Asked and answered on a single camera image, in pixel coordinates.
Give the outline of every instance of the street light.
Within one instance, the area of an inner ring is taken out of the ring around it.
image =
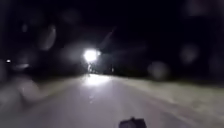
[[[98,59],[100,52],[95,49],[88,49],[84,52],[83,57],[87,63],[93,63]]]

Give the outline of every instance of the bright light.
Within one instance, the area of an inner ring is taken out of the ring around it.
[[[86,62],[91,63],[97,60],[98,56],[100,55],[100,52],[94,49],[86,50],[83,57],[86,60]]]
[[[89,74],[86,77],[87,86],[102,86],[110,80],[108,76]]]

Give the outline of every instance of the road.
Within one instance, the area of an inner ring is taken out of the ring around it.
[[[60,93],[4,120],[4,128],[117,128],[120,121],[143,118],[148,128],[193,128],[160,109],[146,93],[119,80],[91,75],[68,83]]]

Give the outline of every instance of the grass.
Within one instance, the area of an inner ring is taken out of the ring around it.
[[[196,112],[218,117],[224,121],[224,89],[213,85],[197,85],[190,82],[153,82],[147,80],[123,80],[125,84],[138,86],[150,95],[172,104],[190,108]]]

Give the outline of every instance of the dark object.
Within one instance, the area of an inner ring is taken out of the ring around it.
[[[147,128],[144,119],[131,118],[130,120],[121,121],[119,128]]]

